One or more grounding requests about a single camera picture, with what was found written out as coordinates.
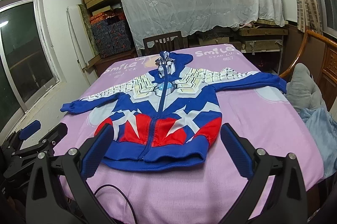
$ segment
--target blue ribbed hem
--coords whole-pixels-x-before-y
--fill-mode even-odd
[[[138,159],[145,145],[130,142],[112,142],[102,162],[124,171],[161,171],[173,167],[188,167],[203,163],[208,141],[199,135],[184,145],[169,144],[151,147],[143,159]]]

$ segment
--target jacket sleeve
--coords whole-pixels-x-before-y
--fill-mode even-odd
[[[71,114],[81,114],[90,111],[95,107],[100,107],[109,102],[118,100],[121,95],[133,89],[135,82],[136,80],[132,79],[131,81],[128,81],[126,83],[109,87],[108,89],[103,90],[102,92],[99,92],[97,94],[75,100],[71,103],[65,103],[63,104],[60,111],[68,111]]]
[[[238,73],[231,68],[224,68],[220,72],[204,70],[202,78],[205,83],[212,85],[216,92],[221,90],[252,89],[264,86],[276,87],[286,93],[286,81],[277,75],[251,71]]]

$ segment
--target black cable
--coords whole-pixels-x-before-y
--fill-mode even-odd
[[[94,195],[96,196],[97,192],[98,192],[100,189],[102,189],[102,188],[104,188],[104,187],[107,187],[107,186],[112,187],[112,188],[115,188],[117,191],[119,191],[119,192],[122,194],[122,196],[125,198],[126,202],[127,202],[127,203],[129,204],[129,206],[130,206],[132,215],[134,216],[134,223],[135,223],[135,224],[138,224],[138,221],[137,221],[137,218],[136,218],[136,214],[134,213],[134,209],[133,209],[133,207],[132,207],[130,201],[128,200],[128,198],[126,197],[126,195],[125,195],[120,189],[118,189],[115,185],[112,185],[112,184],[104,184],[104,185],[100,186],[100,187],[95,191]]]

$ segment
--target hooded jacket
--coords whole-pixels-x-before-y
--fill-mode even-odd
[[[66,103],[61,111],[80,114],[112,104],[95,132],[106,123],[114,128],[102,162],[119,170],[158,171],[205,161],[222,120],[216,92],[272,86],[286,93],[286,82],[276,75],[187,67],[192,60],[189,54],[161,52],[157,69]]]

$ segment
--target blue gripper pad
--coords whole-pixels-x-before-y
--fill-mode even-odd
[[[35,120],[31,124],[27,125],[24,129],[21,130],[19,138],[21,140],[26,140],[40,129],[41,129],[41,123],[38,120]]]
[[[250,180],[254,175],[253,162],[247,151],[226,124],[222,125],[220,136],[240,175]]]
[[[98,135],[96,141],[90,147],[82,160],[81,177],[84,180],[91,178],[95,174],[101,160],[113,140],[114,128],[109,124],[105,127],[103,132]]]

